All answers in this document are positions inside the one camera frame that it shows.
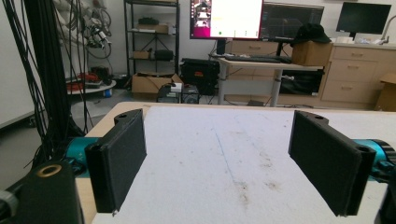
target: screen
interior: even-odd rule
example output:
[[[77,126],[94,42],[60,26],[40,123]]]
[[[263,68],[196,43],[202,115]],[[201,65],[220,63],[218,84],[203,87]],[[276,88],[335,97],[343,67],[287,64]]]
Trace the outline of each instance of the screen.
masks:
[[[190,37],[259,39],[262,0],[191,0]]]
[[[343,4],[336,31],[381,35],[391,5],[347,3]]]
[[[324,7],[264,2],[261,39],[291,41],[304,24],[320,24],[323,10]]]

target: drawer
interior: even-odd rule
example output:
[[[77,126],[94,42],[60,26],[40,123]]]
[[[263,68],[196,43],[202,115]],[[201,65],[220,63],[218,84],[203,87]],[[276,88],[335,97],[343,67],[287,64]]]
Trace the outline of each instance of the drawer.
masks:
[[[262,41],[237,41],[227,44],[226,51],[234,54],[273,54],[277,43]]]
[[[378,61],[383,55],[381,49],[363,49],[363,48],[343,48],[335,47],[334,59],[349,59],[349,60],[364,60],[364,61]]]
[[[372,89],[372,85],[369,83],[328,80],[321,99],[323,101],[373,104],[378,96],[379,91]]]
[[[328,80],[370,82],[376,66],[377,62],[333,60]]]

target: cardboard box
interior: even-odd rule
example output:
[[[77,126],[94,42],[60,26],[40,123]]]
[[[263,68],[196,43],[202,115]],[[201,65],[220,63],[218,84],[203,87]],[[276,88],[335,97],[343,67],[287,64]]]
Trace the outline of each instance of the cardboard box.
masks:
[[[291,62],[305,66],[326,66],[331,53],[332,43],[307,41],[294,45]]]
[[[134,58],[149,59],[149,52],[145,50],[134,51]]]
[[[375,110],[396,112],[396,74],[388,73],[381,77],[380,81],[385,85],[376,102]]]
[[[155,32],[159,34],[168,34],[167,24],[158,24],[158,25],[137,24],[136,28],[145,29],[145,30],[155,30]]]
[[[138,73],[132,76],[132,92],[158,93],[161,86],[172,82],[183,83],[176,74]]]

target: black case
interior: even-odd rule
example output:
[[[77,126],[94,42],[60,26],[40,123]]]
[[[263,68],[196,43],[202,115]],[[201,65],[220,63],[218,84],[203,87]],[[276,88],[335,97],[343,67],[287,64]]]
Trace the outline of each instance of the black case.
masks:
[[[200,95],[196,86],[185,85],[181,92],[181,103],[182,104],[199,104]]]
[[[155,60],[158,61],[172,61],[174,54],[172,50],[169,49],[157,49],[154,51]]]
[[[116,126],[85,148],[98,213],[120,211],[147,155],[142,109],[114,120]]]
[[[189,58],[183,58],[181,61],[183,82],[196,86],[202,95],[214,95],[219,79],[219,62]]]
[[[289,154],[336,216],[358,214],[374,150],[337,132],[322,116],[295,111]]]

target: white table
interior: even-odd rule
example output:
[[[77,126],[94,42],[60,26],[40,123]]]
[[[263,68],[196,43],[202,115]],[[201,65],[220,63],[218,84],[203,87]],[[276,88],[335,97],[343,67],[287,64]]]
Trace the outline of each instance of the white table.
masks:
[[[93,223],[374,222],[386,185],[368,182],[358,215],[335,217],[288,154],[292,109],[121,103],[88,136],[103,136],[116,115],[136,108],[146,114],[148,156],[120,212],[96,214]],[[349,138],[396,146],[396,113],[307,111]],[[83,211],[94,216],[84,181]]]
[[[322,66],[301,66],[293,63],[251,63],[228,61],[222,58],[218,59],[218,61],[220,66],[219,105],[223,104],[225,94],[252,94],[271,95],[270,106],[276,106],[283,70],[317,71],[323,69]],[[227,77],[231,68],[273,69],[274,80],[230,80]]]

